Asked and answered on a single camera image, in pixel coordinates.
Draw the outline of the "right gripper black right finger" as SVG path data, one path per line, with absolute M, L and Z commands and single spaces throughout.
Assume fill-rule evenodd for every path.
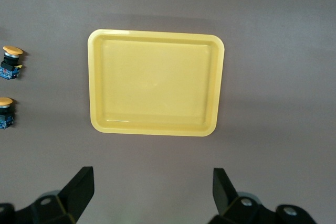
M 209 224 L 276 224 L 275 213 L 252 196 L 241 196 L 225 170 L 213 170 L 213 198 L 218 210 Z

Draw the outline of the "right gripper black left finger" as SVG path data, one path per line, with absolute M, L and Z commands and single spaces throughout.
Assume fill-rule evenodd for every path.
M 85 166 L 62 190 L 42 194 L 15 212 L 15 224 L 76 224 L 94 195 L 93 167 Z

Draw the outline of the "yellow mushroom push button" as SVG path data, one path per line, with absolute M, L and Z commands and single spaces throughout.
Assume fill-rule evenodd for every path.
M 18 63 L 23 51 L 15 46 L 4 46 L 4 58 L 0 63 L 0 77 L 13 80 L 19 77 L 22 65 Z
M 13 100 L 0 97 L 0 129 L 7 129 L 14 122 Z

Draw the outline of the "yellow plastic tray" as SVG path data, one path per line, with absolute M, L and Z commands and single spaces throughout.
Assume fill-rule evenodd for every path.
M 208 136 L 225 46 L 214 35 L 98 29 L 88 46 L 90 120 L 102 133 Z

